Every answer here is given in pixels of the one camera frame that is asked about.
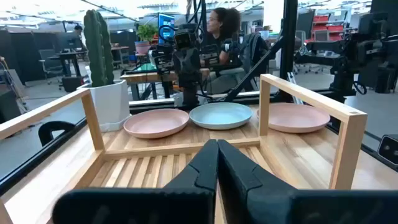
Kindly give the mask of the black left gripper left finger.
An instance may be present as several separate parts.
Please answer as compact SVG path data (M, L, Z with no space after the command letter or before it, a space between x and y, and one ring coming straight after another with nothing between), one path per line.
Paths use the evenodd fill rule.
M213 223L218 143L205 143L162 188L71 190L52 210L54 224Z

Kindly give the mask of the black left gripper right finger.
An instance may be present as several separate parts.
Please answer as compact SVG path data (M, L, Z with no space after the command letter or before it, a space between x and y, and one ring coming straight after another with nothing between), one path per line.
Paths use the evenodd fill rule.
M302 190L218 141L227 219L236 223L397 223L395 190Z

